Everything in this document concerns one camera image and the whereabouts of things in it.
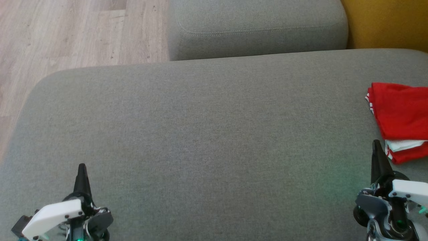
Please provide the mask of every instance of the red fabric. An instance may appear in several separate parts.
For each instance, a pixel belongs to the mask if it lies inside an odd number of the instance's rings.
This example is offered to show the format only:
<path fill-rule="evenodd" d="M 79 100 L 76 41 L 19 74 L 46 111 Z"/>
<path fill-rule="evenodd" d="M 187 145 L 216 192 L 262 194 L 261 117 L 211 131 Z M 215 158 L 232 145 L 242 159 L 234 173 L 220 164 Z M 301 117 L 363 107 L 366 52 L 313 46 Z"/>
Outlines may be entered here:
<path fill-rule="evenodd" d="M 389 150 L 389 152 L 392 155 L 391 160 L 394 164 L 402 164 L 414 159 L 428 157 L 428 142 L 424 142 L 421 146 L 418 147 L 396 152 Z"/>
<path fill-rule="evenodd" d="M 428 140 L 428 87 L 372 83 L 369 94 L 383 139 Z"/>

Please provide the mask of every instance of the gray fabric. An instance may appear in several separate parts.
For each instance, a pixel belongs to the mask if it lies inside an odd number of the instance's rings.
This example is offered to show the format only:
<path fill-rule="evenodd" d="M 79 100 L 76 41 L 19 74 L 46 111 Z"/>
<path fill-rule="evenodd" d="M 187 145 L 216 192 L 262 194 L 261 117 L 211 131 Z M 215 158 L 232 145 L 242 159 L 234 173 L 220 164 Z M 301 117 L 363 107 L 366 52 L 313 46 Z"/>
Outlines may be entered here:
<path fill-rule="evenodd" d="M 171 60 L 346 48 L 340 0 L 171 0 Z"/>
<path fill-rule="evenodd" d="M 380 138 L 367 87 L 427 86 L 427 66 L 375 49 L 50 75 L 0 166 L 0 236 L 70 193 L 84 162 L 111 240 L 363 240 L 352 209 Z M 428 181 L 427 159 L 394 169 Z"/>

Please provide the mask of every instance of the wooden floor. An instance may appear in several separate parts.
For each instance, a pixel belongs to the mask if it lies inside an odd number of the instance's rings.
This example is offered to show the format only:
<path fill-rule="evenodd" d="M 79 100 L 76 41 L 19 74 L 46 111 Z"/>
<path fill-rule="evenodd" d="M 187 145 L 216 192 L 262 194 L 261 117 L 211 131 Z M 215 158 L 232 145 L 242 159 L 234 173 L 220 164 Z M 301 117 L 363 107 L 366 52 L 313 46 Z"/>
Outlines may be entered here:
<path fill-rule="evenodd" d="M 168 0 L 0 0 L 0 163 L 35 84 L 63 69 L 168 60 Z"/>

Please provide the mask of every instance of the mustard yellow fabric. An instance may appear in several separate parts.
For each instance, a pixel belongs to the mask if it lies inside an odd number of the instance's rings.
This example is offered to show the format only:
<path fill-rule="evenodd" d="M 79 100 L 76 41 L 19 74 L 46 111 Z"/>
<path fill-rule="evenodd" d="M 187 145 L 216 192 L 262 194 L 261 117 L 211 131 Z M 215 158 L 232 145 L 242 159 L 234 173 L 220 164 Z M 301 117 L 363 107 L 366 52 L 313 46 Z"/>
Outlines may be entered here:
<path fill-rule="evenodd" d="M 428 52 L 428 0 L 342 0 L 348 48 L 410 48 Z"/>

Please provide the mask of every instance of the gray upholstered surface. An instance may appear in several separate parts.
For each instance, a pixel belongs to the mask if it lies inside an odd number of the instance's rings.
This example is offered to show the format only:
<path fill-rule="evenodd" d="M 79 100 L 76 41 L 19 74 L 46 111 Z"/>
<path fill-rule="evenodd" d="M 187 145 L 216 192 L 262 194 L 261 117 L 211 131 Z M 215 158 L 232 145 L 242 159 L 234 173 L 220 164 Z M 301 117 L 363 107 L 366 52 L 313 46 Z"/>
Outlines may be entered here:
<path fill-rule="evenodd" d="M 171 60 L 346 48 L 340 0 L 171 0 Z"/>
<path fill-rule="evenodd" d="M 427 86 L 427 67 L 376 49 L 50 75 L 0 166 L 0 236 L 70 193 L 85 162 L 112 241 L 363 240 L 352 209 L 380 138 L 367 87 Z M 427 159 L 394 168 L 428 181 Z"/>

